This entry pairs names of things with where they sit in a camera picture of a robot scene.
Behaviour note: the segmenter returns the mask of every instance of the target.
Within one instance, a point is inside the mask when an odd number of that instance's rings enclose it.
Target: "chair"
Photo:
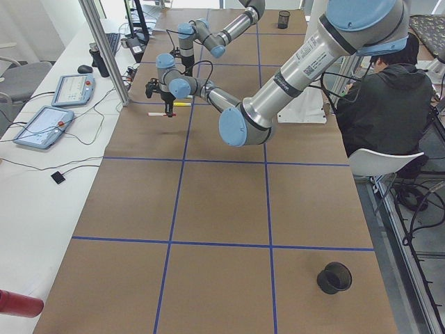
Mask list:
[[[396,180],[396,173],[412,160],[423,154],[423,152],[420,152],[410,155],[391,155],[360,148],[349,156],[349,166],[353,175],[355,177],[372,177],[375,182],[374,192],[377,191],[376,186],[379,182],[383,181],[384,177],[394,174],[385,194],[382,196],[382,200],[375,208],[374,214],[380,208],[392,184]]]
[[[0,49],[14,47],[16,43],[0,45]],[[12,65],[0,75],[0,137],[10,126],[24,103],[31,98],[34,91],[50,71],[52,65],[48,62],[21,65],[18,61],[0,56],[0,61]]]

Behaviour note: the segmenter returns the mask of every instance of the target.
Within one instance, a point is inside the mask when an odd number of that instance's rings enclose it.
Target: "blue joint cap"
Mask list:
[[[380,22],[397,0],[329,0],[326,18],[342,31],[361,31]]]
[[[185,79],[177,78],[173,79],[168,84],[168,90],[177,98],[185,99],[192,91],[190,84]]]
[[[248,138],[243,114],[236,108],[227,108],[221,113],[219,130],[221,138],[230,146],[243,146]]]
[[[392,54],[394,52],[403,50],[406,46],[406,40],[408,37],[401,38],[400,40],[393,40],[388,43],[373,45],[371,47],[362,47],[357,50],[358,56],[380,56],[382,54]]]
[[[156,57],[157,68],[170,68],[175,66],[175,58],[171,54],[159,54]]]
[[[218,45],[217,47],[214,47],[210,51],[211,55],[215,58],[220,58],[225,53],[225,46],[224,45]]]
[[[185,40],[195,33],[190,23],[181,23],[178,25],[178,38]]]
[[[197,21],[201,21],[202,23],[204,23],[206,25],[206,27],[208,29],[210,29],[209,21],[207,21],[205,18],[201,17],[200,19],[197,19]]]

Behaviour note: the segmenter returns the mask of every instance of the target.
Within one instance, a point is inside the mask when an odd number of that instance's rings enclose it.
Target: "black cup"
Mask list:
[[[329,263],[317,276],[318,286],[326,294],[336,294],[345,291],[353,283],[353,276],[348,268],[340,262]]]
[[[291,13],[287,10],[281,10],[278,12],[278,29],[285,29],[289,25],[289,17]]]

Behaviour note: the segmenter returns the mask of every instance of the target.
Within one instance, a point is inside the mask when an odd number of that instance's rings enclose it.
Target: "tablet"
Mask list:
[[[60,138],[73,119],[71,110],[44,106],[20,130],[13,142],[46,150]]]
[[[95,79],[91,73],[60,77],[52,106],[83,106],[92,96]]]

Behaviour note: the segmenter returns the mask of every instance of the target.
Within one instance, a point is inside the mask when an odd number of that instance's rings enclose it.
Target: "red cylinder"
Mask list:
[[[0,313],[17,315],[18,317],[34,318],[43,309],[43,300],[0,290]]]

